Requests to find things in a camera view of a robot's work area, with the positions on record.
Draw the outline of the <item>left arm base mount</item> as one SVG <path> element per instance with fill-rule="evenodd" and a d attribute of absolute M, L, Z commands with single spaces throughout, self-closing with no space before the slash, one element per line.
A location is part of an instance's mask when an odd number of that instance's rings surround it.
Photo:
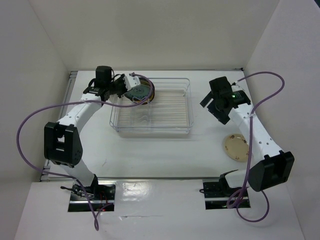
<path fill-rule="evenodd" d="M 79 185 L 74 184 L 72 187 L 60 187 L 64 191 L 69 191 L 70 198 L 68 204 L 68 212 L 90 212 L 90 206 L 88 204 L 85 193 Z M 114 183 L 101 184 L 98 193 L 87 193 L 92 209 L 95 212 L 113 212 L 115 209 L 115 194 L 116 185 Z"/>

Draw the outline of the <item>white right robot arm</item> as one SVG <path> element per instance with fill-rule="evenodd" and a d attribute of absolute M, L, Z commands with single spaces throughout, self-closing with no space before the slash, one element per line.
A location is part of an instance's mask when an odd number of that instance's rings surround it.
<path fill-rule="evenodd" d="M 283 151 L 257 117 L 250 98 L 243 90 L 234 90 L 225 76 L 209 81 L 210 92 L 200 102 L 217 120 L 232 121 L 252 145 L 249 150 L 256 164 L 249 170 L 233 170 L 220 175 L 219 192 L 231 196 L 237 188 L 249 186 L 260 192 L 287 182 L 295 158 Z"/>

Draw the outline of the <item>beige plate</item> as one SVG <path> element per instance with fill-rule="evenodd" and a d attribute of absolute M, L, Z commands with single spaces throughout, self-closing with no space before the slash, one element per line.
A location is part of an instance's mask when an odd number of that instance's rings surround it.
<path fill-rule="evenodd" d="M 223 140 L 224 151 L 231 159 L 245 163 L 249 157 L 249 144 L 242 134 L 232 133 Z"/>

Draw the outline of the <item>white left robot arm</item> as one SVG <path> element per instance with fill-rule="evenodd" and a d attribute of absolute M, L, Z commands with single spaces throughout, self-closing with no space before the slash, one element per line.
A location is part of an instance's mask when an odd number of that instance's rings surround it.
<path fill-rule="evenodd" d="M 48 122 L 44 127 L 45 158 L 74 177 L 75 190 L 81 191 L 88 200 L 95 199 L 102 189 L 97 176 L 83 161 L 81 130 L 111 95 L 121 97 L 130 89 L 124 73 L 114 74 L 110 66 L 98 66 L 79 104 L 57 122 Z"/>

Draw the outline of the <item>teal blue floral plate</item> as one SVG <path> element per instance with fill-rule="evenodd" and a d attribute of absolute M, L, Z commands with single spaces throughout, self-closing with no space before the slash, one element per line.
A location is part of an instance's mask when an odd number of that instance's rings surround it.
<path fill-rule="evenodd" d="M 124 96 L 132 102 L 137 103 L 147 97 L 150 93 L 150 90 L 151 88 L 140 84 L 140 86 L 125 93 Z"/>
<path fill-rule="evenodd" d="M 148 81 L 147 79 L 143 77 L 139 77 L 141 85 L 147 86 L 152 89 L 151 96 L 148 98 L 149 102 L 152 102 L 155 98 L 155 85 L 152 81 Z"/>

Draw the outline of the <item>yellow patterned plate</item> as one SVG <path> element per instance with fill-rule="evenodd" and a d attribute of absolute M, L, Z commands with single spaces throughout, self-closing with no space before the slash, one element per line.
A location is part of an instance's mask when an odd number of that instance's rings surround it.
<path fill-rule="evenodd" d="M 145 79 L 140 80 L 140 85 L 133 90 L 132 100 L 134 102 L 141 102 L 148 96 L 146 102 L 143 103 L 147 104 L 151 102 L 155 97 L 155 86 L 152 82 L 149 82 Z"/>

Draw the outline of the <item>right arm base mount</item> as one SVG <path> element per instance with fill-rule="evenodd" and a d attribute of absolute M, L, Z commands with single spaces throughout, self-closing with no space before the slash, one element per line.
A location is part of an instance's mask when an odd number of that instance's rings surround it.
<path fill-rule="evenodd" d="M 230 196 L 240 190 L 240 187 L 230 188 L 219 178 L 204 179 L 203 187 L 199 190 L 204 196 L 206 210 L 227 209 L 227 201 Z"/>

